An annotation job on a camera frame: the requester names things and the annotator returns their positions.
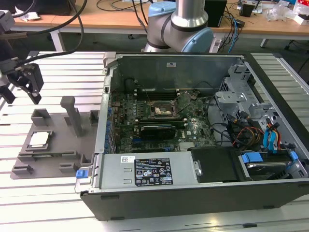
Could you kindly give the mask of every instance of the wooden desk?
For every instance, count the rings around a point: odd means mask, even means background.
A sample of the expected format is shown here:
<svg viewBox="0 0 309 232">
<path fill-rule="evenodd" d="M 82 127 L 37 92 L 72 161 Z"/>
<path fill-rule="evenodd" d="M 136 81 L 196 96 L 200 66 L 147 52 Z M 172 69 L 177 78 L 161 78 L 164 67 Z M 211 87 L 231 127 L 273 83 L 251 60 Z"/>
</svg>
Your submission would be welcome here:
<svg viewBox="0 0 309 232">
<path fill-rule="evenodd" d="M 143 28 L 139 25 L 134 12 L 107 12 L 97 8 L 98 0 L 88 0 L 81 18 L 83 21 L 86 33 L 117 33 L 117 34 L 146 34 Z M 113 9 L 110 4 L 114 0 L 103 0 L 100 7 L 105 9 Z M 81 7 L 83 0 L 76 1 L 77 7 Z M 239 16 L 239 11 L 235 10 L 236 6 L 231 7 L 231 4 L 236 0 L 228 0 L 229 11 L 244 22 L 246 22 L 240 37 L 245 38 L 261 38 L 261 39 L 287 39 L 287 40 L 309 40 L 309 27 L 301 26 L 293 20 L 286 19 L 283 21 L 267 22 L 262 14 L 252 14 L 250 18 Z M 120 8 L 128 7 L 131 3 L 118 2 L 116 6 Z M 145 14 L 148 14 L 149 4 L 144 5 Z M 137 6 L 138 14 L 143 20 L 140 6 Z M 42 30 L 57 26 L 71 16 L 52 16 L 42 15 L 42 20 L 21 22 L 17 21 L 14 30 Z M 212 51 L 216 51 L 216 46 L 219 41 L 230 31 L 230 24 L 227 19 L 223 19 L 220 28 L 213 28 L 214 41 L 212 43 Z M 57 51 L 64 51 L 60 32 L 80 32 L 78 20 L 74 20 L 68 26 L 59 31 L 52 32 L 52 38 Z"/>
</svg>

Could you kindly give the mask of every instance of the blue cable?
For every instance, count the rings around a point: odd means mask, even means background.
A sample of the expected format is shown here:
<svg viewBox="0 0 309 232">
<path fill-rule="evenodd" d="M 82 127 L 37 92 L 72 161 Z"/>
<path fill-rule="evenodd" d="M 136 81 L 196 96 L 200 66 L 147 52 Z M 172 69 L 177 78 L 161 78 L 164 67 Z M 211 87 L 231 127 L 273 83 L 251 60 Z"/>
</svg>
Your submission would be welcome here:
<svg viewBox="0 0 309 232">
<path fill-rule="evenodd" d="M 234 19 L 234 18 L 232 18 L 232 19 L 233 19 L 234 24 L 235 24 L 235 33 L 234 33 L 234 36 L 233 36 L 233 41 L 232 41 L 232 44 L 231 44 L 231 46 L 230 46 L 230 48 L 229 48 L 229 50 L 228 50 L 228 53 L 230 53 L 230 52 L 232 51 L 232 48 L 234 47 L 234 44 L 235 44 L 235 38 L 236 38 L 236 34 L 237 34 L 237 23 L 236 23 L 236 21 L 235 21 L 235 19 Z"/>
</svg>

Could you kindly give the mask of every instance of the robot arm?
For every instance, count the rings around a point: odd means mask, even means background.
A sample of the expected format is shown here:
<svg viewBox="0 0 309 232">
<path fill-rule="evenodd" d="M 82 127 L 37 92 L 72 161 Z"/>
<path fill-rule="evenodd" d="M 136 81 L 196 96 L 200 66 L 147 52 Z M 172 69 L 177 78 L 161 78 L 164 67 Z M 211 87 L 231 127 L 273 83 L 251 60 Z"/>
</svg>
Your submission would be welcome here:
<svg viewBox="0 0 309 232">
<path fill-rule="evenodd" d="M 14 23 L 10 12 L 0 11 L 0 34 L 8 31 Z M 0 45 L 2 51 L 12 50 L 8 43 L 1 43 Z M 15 96 L 7 87 L 10 82 L 24 90 L 34 104 L 38 104 L 41 100 L 40 90 L 44 84 L 39 66 L 34 63 L 20 65 L 18 58 L 11 58 L 12 53 L 12 51 L 10 54 L 1 52 L 0 96 L 9 104 L 13 103 Z"/>
<path fill-rule="evenodd" d="M 205 0 L 156 2 L 148 13 L 148 36 L 144 52 L 207 52 L 213 32 L 207 27 Z"/>
</svg>

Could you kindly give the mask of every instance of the power supply label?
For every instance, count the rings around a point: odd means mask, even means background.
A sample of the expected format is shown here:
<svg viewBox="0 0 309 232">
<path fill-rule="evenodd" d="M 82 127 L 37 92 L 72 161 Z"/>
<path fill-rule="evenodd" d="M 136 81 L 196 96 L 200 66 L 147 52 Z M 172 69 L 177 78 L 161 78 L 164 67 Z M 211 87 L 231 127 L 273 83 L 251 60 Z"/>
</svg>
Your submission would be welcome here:
<svg viewBox="0 0 309 232">
<path fill-rule="evenodd" d="M 138 187 L 173 184 L 169 158 L 136 159 L 134 167 L 135 185 Z"/>
</svg>

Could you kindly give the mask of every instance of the desk leg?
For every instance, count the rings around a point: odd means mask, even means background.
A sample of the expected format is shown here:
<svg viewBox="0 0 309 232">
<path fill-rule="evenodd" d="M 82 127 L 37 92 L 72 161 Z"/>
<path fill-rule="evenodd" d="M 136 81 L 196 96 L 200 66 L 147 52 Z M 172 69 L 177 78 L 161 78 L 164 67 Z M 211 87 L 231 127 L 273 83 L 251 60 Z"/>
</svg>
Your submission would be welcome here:
<svg viewBox="0 0 309 232">
<path fill-rule="evenodd" d="M 269 41 L 269 39 L 263 39 L 263 41 L 261 42 L 260 47 L 261 48 L 265 48 L 268 41 Z"/>
<path fill-rule="evenodd" d="M 63 44 L 60 32 L 58 30 L 55 30 L 55 31 L 52 31 L 50 34 L 52 36 L 56 51 L 57 52 L 65 52 L 66 48 Z"/>
</svg>

